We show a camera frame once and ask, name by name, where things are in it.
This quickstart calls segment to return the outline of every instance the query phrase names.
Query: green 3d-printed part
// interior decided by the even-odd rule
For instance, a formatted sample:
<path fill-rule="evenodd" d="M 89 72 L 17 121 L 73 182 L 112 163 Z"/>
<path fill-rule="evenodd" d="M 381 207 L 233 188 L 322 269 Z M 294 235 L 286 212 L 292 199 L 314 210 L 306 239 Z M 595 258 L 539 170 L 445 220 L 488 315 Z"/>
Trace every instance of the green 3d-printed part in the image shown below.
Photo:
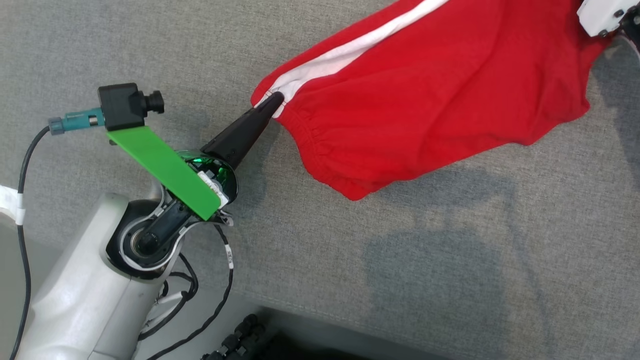
<path fill-rule="evenodd" d="M 148 126 L 107 135 L 199 217 L 208 220 L 220 207 L 216 193 Z"/>

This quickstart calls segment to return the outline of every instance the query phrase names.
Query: black cable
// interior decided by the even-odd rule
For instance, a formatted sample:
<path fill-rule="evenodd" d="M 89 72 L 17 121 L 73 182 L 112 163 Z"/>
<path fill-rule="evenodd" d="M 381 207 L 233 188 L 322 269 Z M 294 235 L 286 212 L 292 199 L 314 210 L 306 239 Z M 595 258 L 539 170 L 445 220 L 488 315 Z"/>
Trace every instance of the black cable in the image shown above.
<path fill-rule="evenodd" d="M 187 271 L 189 272 L 189 275 L 191 275 L 191 280 L 192 280 L 192 285 L 193 285 L 193 289 L 189 289 L 189 300 L 191 300 L 191 298 L 193 298 L 196 293 L 198 292 L 198 277 L 196 276 L 196 272 L 193 270 L 193 267 L 191 267 L 191 264 L 189 264 L 189 261 L 187 260 L 187 257 L 182 255 L 182 253 L 178 254 L 178 256 L 180 256 L 180 260 L 182 260 L 182 262 L 184 263 L 184 266 L 187 268 Z"/>
<path fill-rule="evenodd" d="M 22 160 L 22 168 L 20 169 L 20 179 L 18 180 L 18 194 L 21 197 L 24 193 L 24 183 L 27 177 L 27 168 L 29 167 L 29 160 L 31 155 L 38 145 L 38 142 L 49 132 L 49 126 L 40 130 L 36 137 L 29 145 L 27 153 Z M 18 244 L 20 245 L 20 255 L 22 256 L 22 266 L 24 267 L 24 303 L 22 305 L 22 317 L 20 318 L 20 325 L 18 326 L 18 335 L 15 338 L 13 344 L 13 351 L 11 352 L 10 360 L 15 360 L 20 349 L 20 342 L 22 341 L 22 335 L 24 334 L 24 326 L 27 322 L 27 314 L 29 313 L 29 304 L 31 303 L 31 270 L 29 269 L 29 258 L 27 257 L 27 245 L 24 242 L 24 227 L 18 225 Z"/>
<path fill-rule="evenodd" d="M 180 299 L 180 302 L 175 306 L 175 308 L 171 311 L 171 313 L 169 313 L 169 315 L 167 315 L 166 318 L 162 319 L 156 326 L 154 326 L 150 330 L 141 332 L 140 335 L 138 335 L 138 341 L 147 339 L 149 336 L 157 333 L 158 330 L 162 329 L 176 315 L 178 315 L 178 313 L 180 312 L 180 310 L 182 310 L 182 308 L 184 307 L 184 304 L 186 304 L 187 301 L 193 299 L 196 293 L 198 293 L 198 277 L 196 276 L 196 272 L 193 270 L 193 267 L 191 267 L 191 264 L 187 260 L 186 256 L 182 254 L 179 254 L 179 256 L 182 262 L 184 263 L 184 266 L 189 271 L 189 274 L 191 274 L 191 276 L 185 274 L 184 272 L 171 272 L 169 276 L 181 277 L 189 281 L 190 283 L 189 291 L 182 291 L 182 298 Z"/>
<path fill-rule="evenodd" d="M 225 245 L 228 245 L 229 242 L 227 240 L 227 237 L 225 236 L 225 234 L 222 232 L 222 228 L 220 228 L 220 226 L 216 225 L 216 230 L 218 230 L 218 233 L 220 233 L 220 237 L 222 238 L 222 241 L 225 243 Z M 229 283 L 227 285 L 227 289 L 225 290 L 225 294 L 222 296 L 222 301 L 218 304 L 218 306 L 216 307 L 216 310 L 213 312 L 213 315 L 211 315 L 207 321 L 204 322 L 204 324 L 202 324 L 202 326 L 197 329 L 196 331 L 192 332 L 189 336 L 187 336 L 186 338 L 178 341 L 177 343 L 171 345 L 170 347 L 156 353 L 155 355 L 153 355 L 152 357 L 148 358 L 147 360 L 157 360 L 160 357 L 169 354 L 170 352 L 174 351 L 175 349 L 183 346 L 184 344 L 188 343 L 189 341 L 193 340 L 193 338 L 195 338 L 196 336 L 200 335 L 203 331 L 206 330 L 206 328 L 218 317 L 218 315 L 220 314 L 220 311 L 222 310 L 222 307 L 227 303 L 227 299 L 229 298 L 229 293 L 231 292 L 231 285 L 234 282 L 234 269 L 230 268 L 229 269 Z"/>
<path fill-rule="evenodd" d="M 162 293 L 160 294 L 160 297 L 165 297 L 167 294 L 169 294 L 169 283 L 165 280 L 163 283 Z"/>

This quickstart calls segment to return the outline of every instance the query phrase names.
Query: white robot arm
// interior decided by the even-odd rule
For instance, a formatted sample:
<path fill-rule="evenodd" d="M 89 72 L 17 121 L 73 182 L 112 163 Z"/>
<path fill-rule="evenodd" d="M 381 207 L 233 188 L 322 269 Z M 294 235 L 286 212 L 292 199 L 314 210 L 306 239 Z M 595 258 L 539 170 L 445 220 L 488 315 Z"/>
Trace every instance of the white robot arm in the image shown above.
<path fill-rule="evenodd" d="M 622 33 L 640 50 L 640 6 L 638 0 L 585 0 L 578 9 L 580 24 L 592 37 Z"/>
<path fill-rule="evenodd" d="M 67 245 L 33 298 L 30 309 L 34 320 L 24 336 L 19 332 L 10 360 L 132 359 L 138 341 L 164 325 L 179 311 L 180 304 L 195 294 L 197 278 L 180 250 L 184 235 L 201 222 L 214 222 L 225 243 L 230 269 L 225 295 L 203 327 L 150 359 L 161 357 L 202 332 L 216 318 L 228 297 L 234 265 L 220 225 L 233 223 L 222 207 L 237 197 L 235 169 L 284 97 L 280 93 L 273 94 L 199 150 L 173 152 L 143 127 L 148 110 L 163 111 L 164 102 L 159 92 L 145 97 L 135 84 L 122 84 L 104 86 L 99 94 L 101 108 L 69 113 L 64 120 L 50 119 L 49 127 L 38 134 L 27 151 L 16 193 L 17 205 L 9 211 L 17 214 L 15 219 L 27 278 L 25 305 L 29 305 L 30 280 L 22 230 L 22 191 L 31 153 L 49 131 L 56 135 L 98 125 L 106 126 L 108 131 L 127 130 L 129 138 L 120 137 L 117 144 L 157 177 L 161 183 L 158 188 L 160 199 L 130 201 L 113 193 L 100 197 L 77 237 Z M 167 171 L 171 160 L 174 167 Z M 195 192 L 196 200 L 188 199 L 188 191 L 178 191 L 185 179 L 202 189 Z M 195 204 L 202 209 L 202 202 L 198 203 L 202 197 L 215 200 L 214 206 L 205 202 L 204 206 L 211 211 L 205 215 L 193 207 Z M 192 289 L 177 294 L 175 299 L 180 303 L 159 316 L 161 320 L 147 322 L 154 304 L 172 298 L 163 298 L 161 290 L 178 257 L 190 272 L 190 276 L 185 276 L 190 279 Z"/>

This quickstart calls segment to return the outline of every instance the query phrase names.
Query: gray floor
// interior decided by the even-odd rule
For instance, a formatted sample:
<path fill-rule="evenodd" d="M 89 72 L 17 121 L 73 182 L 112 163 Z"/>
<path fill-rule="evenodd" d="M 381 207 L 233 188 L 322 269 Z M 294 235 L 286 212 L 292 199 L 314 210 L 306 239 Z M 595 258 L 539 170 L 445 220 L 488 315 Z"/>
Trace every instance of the gray floor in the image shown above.
<path fill-rule="evenodd" d="M 391 2 L 0 0 L 0 184 L 17 185 L 46 119 L 98 106 L 102 85 L 161 90 L 166 112 L 147 124 L 196 149 L 273 69 Z M 273 122 L 228 209 L 235 290 L 455 359 L 640 359 L 640 67 L 626 43 L 596 61 L 587 98 L 586 116 L 530 147 L 359 202 L 315 181 Z M 29 168 L 27 235 L 62 248 L 98 193 L 139 199 L 149 180 L 104 130 L 47 137 Z M 211 230 L 194 229 L 185 252 L 217 289 Z"/>
<path fill-rule="evenodd" d="M 34 293 L 53 267 L 61 251 L 28 241 Z M 8 218 L 0 215 L 0 359 L 11 352 L 15 331 L 20 319 L 24 299 L 24 276 L 17 243 L 17 234 Z M 170 289 L 187 288 L 182 280 L 170 279 Z M 221 299 L 223 288 L 200 289 L 169 325 L 151 338 L 141 342 L 135 360 L 144 360 L 169 344 L 186 337 L 199 327 L 204 318 L 213 313 Z M 163 359 L 200 359 L 211 352 L 230 334 L 242 319 L 256 313 L 267 321 L 268 334 L 281 331 L 313 349 L 334 348 L 372 360 L 444 360 L 389 341 L 373 338 L 336 325 L 304 318 L 264 307 L 232 293 L 220 317 L 201 335 Z"/>

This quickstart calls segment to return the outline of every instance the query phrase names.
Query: red shorts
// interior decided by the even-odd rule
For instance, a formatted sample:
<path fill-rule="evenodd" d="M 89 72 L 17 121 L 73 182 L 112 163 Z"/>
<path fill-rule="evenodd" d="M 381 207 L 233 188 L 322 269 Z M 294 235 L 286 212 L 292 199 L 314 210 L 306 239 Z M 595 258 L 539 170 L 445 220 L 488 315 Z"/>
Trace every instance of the red shorts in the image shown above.
<path fill-rule="evenodd" d="M 589 110 L 581 0 L 400 0 L 257 87 L 312 176 L 358 200 L 479 152 L 529 145 Z"/>

